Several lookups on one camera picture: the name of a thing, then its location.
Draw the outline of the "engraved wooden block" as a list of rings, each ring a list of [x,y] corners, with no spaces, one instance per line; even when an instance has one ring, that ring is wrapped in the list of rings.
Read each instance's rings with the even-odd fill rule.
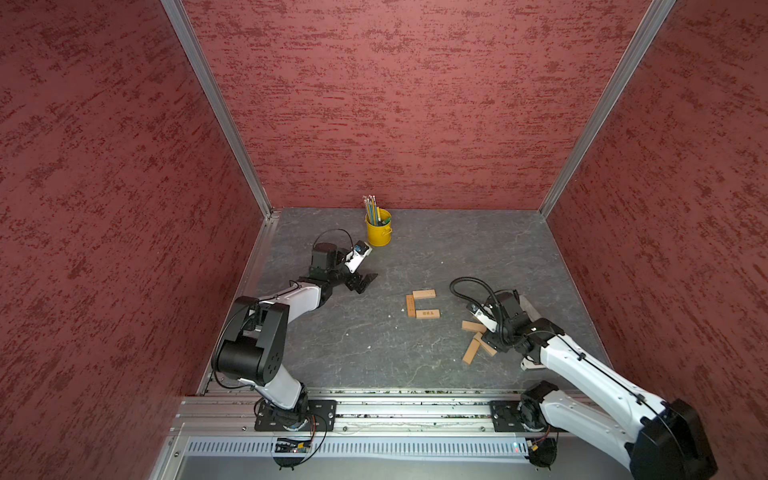
[[[420,309],[415,314],[418,319],[438,319],[440,317],[438,309]]]

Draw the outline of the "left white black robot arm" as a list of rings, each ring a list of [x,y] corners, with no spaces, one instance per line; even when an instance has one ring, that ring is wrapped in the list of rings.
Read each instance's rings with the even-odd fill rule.
[[[359,273],[371,253],[372,247],[365,241],[348,249],[315,243],[307,275],[277,293],[239,297],[217,340],[212,371],[254,388],[285,420],[304,420],[309,413],[306,389],[282,365],[288,326],[322,307],[340,285],[363,293],[376,278],[373,273]]]

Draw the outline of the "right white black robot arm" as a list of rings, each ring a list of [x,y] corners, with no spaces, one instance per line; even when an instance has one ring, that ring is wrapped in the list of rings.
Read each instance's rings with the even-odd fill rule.
[[[516,351],[523,366],[555,372],[590,399],[584,404],[549,381],[524,391],[511,417],[543,443],[552,443],[550,432],[567,431],[612,457],[635,479],[710,479],[717,473],[702,420],[688,403],[644,390],[558,325],[532,319],[516,291],[492,294],[469,309],[493,349]]]

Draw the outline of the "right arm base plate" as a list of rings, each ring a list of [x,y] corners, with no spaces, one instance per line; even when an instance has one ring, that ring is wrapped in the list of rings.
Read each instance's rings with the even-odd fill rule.
[[[542,407],[532,400],[496,400],[489,403],[490,418],[496,433],[514,433],[528,437],[566,433],[552,426],[544,417]]]

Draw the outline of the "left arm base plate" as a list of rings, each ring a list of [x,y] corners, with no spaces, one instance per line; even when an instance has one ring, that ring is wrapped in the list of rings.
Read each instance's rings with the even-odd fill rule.
[[[254,430],[257,432],[319,432],[334,430],[338,402],[300,399],[293,409],[281,409],[268,400],[254,406]]]

